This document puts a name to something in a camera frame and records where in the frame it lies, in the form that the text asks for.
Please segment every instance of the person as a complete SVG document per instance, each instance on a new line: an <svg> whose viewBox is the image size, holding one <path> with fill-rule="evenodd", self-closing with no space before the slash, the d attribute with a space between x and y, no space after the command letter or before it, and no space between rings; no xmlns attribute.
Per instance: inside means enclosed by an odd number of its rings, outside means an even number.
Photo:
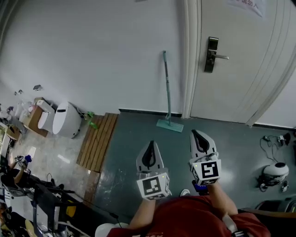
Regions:
<svg viewBox="0 0 296 237"><path fill-rule="evenodd" d="M243 236L269 237L268 229L251 213L238 213L220 184L208 185L208 196L190 196L184 189L179 198L160 204L143 200L129 226L114 228L108 237L231 237L223 220L230 217Z"/></svg>
<svg viewBox="0 0 296 237"><path fill-rule="evenodd" d="M25 165L23 165L20 169L16 169L15 166L17 163L17 161L14 161L7 168L2 167L0 170L0 181L9 189L32 188L36 183L42 184L46 187L56 187L54 179L47 182L42 181L35 176L30 176L25 172ZM57 188L63 189L64 185L60 184Z"/></svg>

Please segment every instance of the wooden pallet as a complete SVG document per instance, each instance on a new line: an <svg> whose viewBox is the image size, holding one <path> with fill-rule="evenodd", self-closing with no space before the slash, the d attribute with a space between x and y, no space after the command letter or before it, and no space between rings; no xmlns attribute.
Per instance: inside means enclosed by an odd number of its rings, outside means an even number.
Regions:
<svg viewBox="0 0 296 237"><path fill-rule="evenodd" d="M86 169L100 172L117 116L118 114L106 113L104 116L95 115L93 117L92 122L97 125L98 129L88 127L77 164Z"/></svg>

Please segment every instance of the mop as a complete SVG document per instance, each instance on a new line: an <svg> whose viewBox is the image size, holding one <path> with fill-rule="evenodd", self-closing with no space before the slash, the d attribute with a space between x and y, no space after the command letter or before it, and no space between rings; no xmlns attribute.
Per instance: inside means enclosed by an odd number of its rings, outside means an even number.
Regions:
<svg viewBox="0 0 296 237"><path fill-rule="evenodd" d="M173 123L171 122L171 93L170 93L170 83L168 80L168 72L167 72L167 56L166 56L166 51L164 50L162 52L163 54L163 60L165 62L165 69L166 69L166 92L167 92L167 104L168 104L168 113L166 115L166 119L162 120L159 119L156 126L161 127L161 128L165 128L165 129L169 129L169 130L173 130L173 131L177 131L177 132L182 132L183 130L183 125L182 124L177 124L177 123Z"/></svg>

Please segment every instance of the gray floor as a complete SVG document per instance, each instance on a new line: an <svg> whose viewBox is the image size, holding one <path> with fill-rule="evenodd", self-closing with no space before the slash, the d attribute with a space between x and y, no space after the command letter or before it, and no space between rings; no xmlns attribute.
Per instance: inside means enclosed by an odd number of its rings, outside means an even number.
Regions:
<svg viewBox="0 0 296 237"><path fill-rule="evenodd" d="M259 139L264 135L283 135L287 131L249 128L242 124L205 119L173 118L175 122L184 124L183 132L177 133L156 127L159 118L163 117L120 114L96 191L96 205L126 217L135 213L141 202L136 185L136 157L150 140L157 142L164 165L169 168L173 196L178 196L183 188L188 188L195 194L191 184L193 175L188 166L191 158L189 135L192 129L203 131L214 139L222 161L220 183L239 208L255 207L264 200L284 199L296 194L292 144L282 147L276 155L279 161L286 160L290 168L288 191L280 193L280 186L276 186L262 193L256 188L256 177L264 166L272 163L261 150Z"/></svg>

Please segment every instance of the mop head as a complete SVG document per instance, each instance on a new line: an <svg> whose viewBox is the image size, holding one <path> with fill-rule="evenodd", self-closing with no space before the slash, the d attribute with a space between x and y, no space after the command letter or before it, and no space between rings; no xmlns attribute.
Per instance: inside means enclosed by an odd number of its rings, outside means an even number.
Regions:
<svg viewBox="0 0 296 237"><path fill-rule="evenodd" d="M161 128L165 128L165 129L169 129L169 130L173 130L173 131L177 131L177 132L182 132L184 125L182 124L177 124L177 123L173 123L171 122L171 124L169 124L168 120L162 120L159 119L156 126L161 127Z"/></svg>

